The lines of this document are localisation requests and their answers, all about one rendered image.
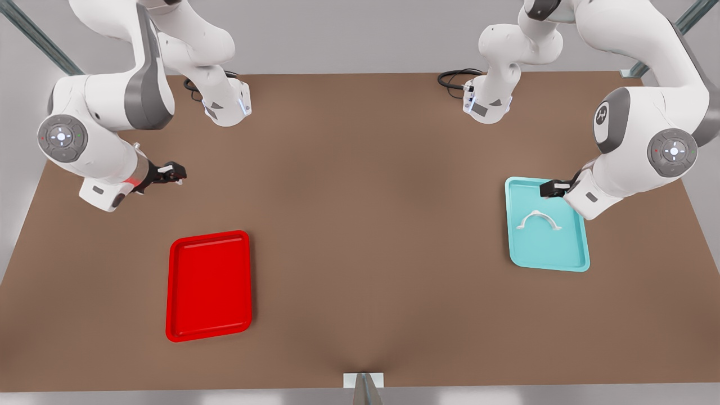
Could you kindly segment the red rectangular tray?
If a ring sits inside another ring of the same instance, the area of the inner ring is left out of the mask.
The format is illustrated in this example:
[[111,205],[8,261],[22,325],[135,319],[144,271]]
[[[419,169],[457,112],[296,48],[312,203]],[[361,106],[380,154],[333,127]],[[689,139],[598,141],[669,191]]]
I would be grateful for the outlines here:
[[170,246],[165,336],[173,343],[241,333],[254,317],[250,238],[242,230]]

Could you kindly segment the turquoise rectangular tray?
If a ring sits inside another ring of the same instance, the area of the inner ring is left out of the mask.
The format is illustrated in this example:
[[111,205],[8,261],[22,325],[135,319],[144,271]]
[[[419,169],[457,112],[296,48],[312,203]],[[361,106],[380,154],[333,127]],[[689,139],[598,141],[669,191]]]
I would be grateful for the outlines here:
[[539,194],[546,179],[505,182],[509,256],[525,268],[585,272],[591,266],[584,219],[561,198]]

